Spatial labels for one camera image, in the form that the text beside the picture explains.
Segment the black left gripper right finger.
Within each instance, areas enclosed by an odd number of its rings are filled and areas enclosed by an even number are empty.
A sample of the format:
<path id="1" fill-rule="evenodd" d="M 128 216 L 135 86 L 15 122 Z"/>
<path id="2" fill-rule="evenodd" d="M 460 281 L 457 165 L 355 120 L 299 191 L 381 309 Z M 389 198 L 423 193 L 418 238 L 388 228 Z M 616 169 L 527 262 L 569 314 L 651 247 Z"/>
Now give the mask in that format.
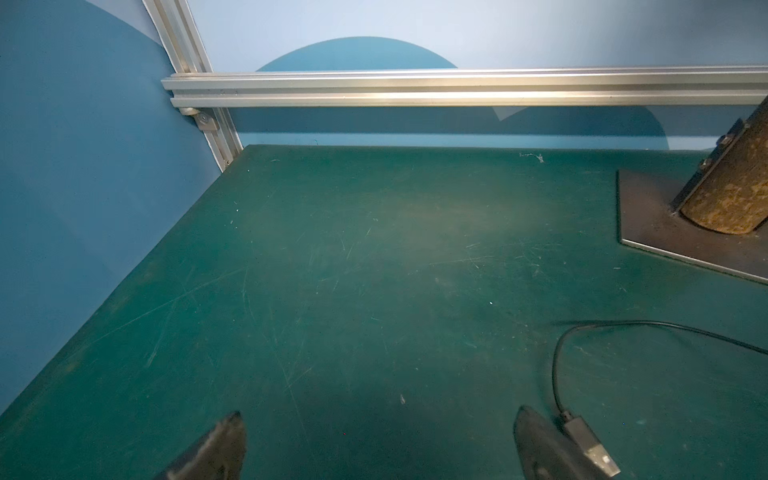
<path id="1" fill-rule="evenodd" d="M 607 479 L 575 442 L 532 407 L 520 407 L 513 433 L 526 479 Z"/>

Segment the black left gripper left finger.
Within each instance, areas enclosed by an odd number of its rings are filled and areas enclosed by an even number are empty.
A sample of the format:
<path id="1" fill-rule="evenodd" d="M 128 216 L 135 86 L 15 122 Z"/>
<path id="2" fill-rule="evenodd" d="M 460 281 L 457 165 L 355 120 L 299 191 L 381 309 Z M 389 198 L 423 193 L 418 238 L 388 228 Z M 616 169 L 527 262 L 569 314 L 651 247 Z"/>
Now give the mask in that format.
<path id="1" fill-rule="evenodd" d="M 244 420 L 239 411 L 233 411 L 177 456 L 155 479 L 237 480 L 241 477 L 246 447 Z"/>

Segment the pink blossom artificial tree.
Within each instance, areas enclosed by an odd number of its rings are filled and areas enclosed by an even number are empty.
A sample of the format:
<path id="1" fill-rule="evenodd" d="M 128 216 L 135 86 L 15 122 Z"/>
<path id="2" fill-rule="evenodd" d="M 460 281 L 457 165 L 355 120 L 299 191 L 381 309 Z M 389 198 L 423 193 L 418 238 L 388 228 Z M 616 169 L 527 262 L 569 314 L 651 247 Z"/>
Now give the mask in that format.
<path id="1" fill-rule="evenodd" d="M 767 219 L 767 102 L 738 119 L 671 202 L 692 223 L 743 235 Z"/>

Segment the dark metal tree base plate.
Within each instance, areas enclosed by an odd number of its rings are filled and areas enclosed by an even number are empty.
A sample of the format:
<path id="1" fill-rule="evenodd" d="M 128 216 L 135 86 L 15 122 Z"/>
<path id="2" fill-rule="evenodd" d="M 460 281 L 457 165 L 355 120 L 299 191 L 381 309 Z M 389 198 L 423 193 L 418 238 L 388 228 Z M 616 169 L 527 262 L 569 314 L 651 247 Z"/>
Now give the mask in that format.
<path id="1" fill-rule="evenodd" d="M 617 173 L 619 241 L 649 253 L 721 273 L 767 282 L 767 227 L 745 235 L 707 230 L 671 208 L 682 189 L 673 179 Z"/>

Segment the horizontal aluminium back rail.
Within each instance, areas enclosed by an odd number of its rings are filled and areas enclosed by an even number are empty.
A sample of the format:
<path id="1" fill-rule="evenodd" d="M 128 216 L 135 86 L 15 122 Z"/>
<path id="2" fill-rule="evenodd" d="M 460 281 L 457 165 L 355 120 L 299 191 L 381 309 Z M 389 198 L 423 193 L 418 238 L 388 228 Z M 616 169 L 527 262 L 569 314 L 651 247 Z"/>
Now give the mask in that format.
<path id="1" fill-rule="evenodd" d="M 213 73 L 181 101 L 222 108 L 757 105 L 764 66 Z"/>

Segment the left aluminium corner post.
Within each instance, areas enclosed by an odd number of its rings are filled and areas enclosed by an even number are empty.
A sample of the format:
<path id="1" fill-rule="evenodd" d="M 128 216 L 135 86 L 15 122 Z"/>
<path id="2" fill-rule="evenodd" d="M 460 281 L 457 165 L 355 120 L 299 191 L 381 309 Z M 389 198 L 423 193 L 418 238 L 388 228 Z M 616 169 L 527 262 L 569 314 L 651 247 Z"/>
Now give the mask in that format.
<path id="1" fill-rule="evenodd" d="M 194 120 L 203 133 L 214 160 L 225 171 L 243 151 L 233 118 L 227 108 L 205 106 L 201 103 L 182 104 L 191 95 L 189 86 L 180 81 L 203 80 L 213 75 L 213 67 L 187 1 L 144 0 L 143 5 L 157 31 L 174 73 L 162 81 L 172 94 L 174 107 Z"/>

